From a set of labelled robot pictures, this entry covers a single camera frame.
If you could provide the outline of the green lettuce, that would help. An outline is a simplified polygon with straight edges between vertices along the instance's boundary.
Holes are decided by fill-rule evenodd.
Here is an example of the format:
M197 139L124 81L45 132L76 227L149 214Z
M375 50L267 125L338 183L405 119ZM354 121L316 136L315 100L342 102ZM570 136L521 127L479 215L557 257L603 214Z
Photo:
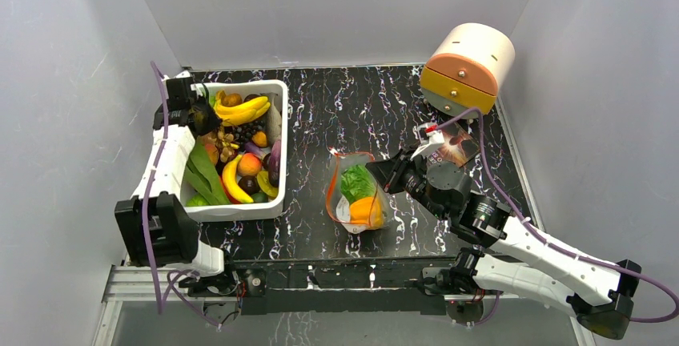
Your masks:
M376 195L376 183L364 164L356 164L344 170L340 176L340 191L350 203Z

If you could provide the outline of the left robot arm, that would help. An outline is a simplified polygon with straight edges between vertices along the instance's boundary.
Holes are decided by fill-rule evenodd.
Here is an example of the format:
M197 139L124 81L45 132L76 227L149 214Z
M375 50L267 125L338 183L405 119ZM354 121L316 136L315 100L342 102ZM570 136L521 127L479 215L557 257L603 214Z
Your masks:
M196 139L215 127L204 91L188 74L160 81L166 102L155 112L153 145L143 177L129 199L115 205L115 219L136 267L176 267L208 276L220 295L239 285L224 253L199 239L198 223L180 201L184 171Z

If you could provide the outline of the clear zip top bag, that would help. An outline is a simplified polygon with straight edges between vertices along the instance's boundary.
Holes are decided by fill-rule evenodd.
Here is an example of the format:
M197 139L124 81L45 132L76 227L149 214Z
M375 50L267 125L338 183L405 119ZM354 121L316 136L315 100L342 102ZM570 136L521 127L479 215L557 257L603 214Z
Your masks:
M334 148L330 153L331 178L325 197L329 218L353 235L385 228L386 196L367 168L374 156L365 151L342 153Z

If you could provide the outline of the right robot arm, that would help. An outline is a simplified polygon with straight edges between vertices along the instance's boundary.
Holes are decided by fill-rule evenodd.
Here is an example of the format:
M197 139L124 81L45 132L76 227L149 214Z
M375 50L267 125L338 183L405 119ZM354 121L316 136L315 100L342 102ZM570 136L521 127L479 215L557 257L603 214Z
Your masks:
M570 248L561 254L557 240L523 225L497 200L472 190L472 179L450 162L430 164L400 151L366 168L388 194L406 192L451 232L467 242L453 265L425 268L411 285L430 295L507 292L554 307L604 338L624 337L633 312L641 267L585 262Z

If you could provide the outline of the orange bell pepper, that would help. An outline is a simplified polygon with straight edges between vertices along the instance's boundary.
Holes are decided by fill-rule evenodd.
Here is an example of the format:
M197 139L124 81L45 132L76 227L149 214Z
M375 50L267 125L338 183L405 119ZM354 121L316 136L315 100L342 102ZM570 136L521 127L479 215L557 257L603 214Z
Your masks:
M381 202L376 196L356 200L349 207L350 223L364 225L368 229L380 229L384 226Z

